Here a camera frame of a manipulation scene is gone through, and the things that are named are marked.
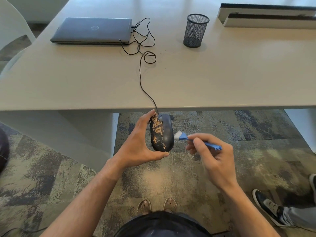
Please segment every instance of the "person's right arm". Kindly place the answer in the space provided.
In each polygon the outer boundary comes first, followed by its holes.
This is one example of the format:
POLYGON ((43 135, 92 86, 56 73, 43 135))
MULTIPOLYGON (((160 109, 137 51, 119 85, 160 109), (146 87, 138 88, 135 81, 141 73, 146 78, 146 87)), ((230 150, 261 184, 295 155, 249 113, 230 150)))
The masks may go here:
POLYGON ((241 236, 280 236, 249 200, 237 183, 233 147, 211 134, 188 136, 186 149, 202 158, 209 180, 222 192, 230 206, 231 215, 241 236), (207 141, 222 146, 222 151, 209 150, 207 141))

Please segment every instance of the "black computer mouse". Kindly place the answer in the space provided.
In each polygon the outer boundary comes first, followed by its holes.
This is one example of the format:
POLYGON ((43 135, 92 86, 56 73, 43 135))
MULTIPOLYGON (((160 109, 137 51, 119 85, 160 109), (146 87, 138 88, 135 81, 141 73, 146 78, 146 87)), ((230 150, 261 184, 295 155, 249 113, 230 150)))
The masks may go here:
POLYGON ((155 151, 171 151, 174 138, 170 115, 156 114, 150 119, 150 136, 155 151))

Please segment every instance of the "table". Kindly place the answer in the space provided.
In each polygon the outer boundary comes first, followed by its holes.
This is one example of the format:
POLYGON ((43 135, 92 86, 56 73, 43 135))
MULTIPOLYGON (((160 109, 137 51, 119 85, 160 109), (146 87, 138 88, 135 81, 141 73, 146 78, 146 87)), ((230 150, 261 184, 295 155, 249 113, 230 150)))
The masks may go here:
MULTIPOLYGON (((0 121, 100 170, 113 155, 118 112, 154 107, 139 86, 141 56, 120 46, 49 40, 69 16, 134 24, 150 17, 156 46, 146 49, 157 62, 142 64, 142 84, 160 111, 285 108, 316 152, 316 31, 224 28, 216 19, 222 2, 316 6, 316 0, 70 0, 0 81, 0 121), (210 18, 197 49, 182 44, 190 13, 210 18)), ((146 24, 138 30, 147 33, 146 24)))

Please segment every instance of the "desk leg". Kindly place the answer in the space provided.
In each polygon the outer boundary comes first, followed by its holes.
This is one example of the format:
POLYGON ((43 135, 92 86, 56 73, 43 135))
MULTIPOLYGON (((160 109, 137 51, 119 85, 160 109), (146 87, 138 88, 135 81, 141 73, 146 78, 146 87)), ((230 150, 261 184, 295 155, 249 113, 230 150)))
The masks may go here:
POLYGON ((285 112, 316 154, 316 109, 286 109, 285 112))
POLYGON ((119 114, 105 110, 0 111, 0 121, 100 171, 113 156, 119 114))

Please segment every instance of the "person's left hand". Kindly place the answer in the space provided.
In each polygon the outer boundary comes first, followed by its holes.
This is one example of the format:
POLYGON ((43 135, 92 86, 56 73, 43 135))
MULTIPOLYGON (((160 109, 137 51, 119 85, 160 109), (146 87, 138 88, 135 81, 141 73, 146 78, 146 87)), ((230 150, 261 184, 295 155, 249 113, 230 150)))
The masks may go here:
POLYGON ((150 151, 146 146, 146 128, 150 118, 154 115, 156 115, 155 110, 151 110, 141 116, 132 133, 113 156, 113 159, 116 159, 122 168, 139 166, 149 161, 160 160, 169 155, 168 152, 150 151))

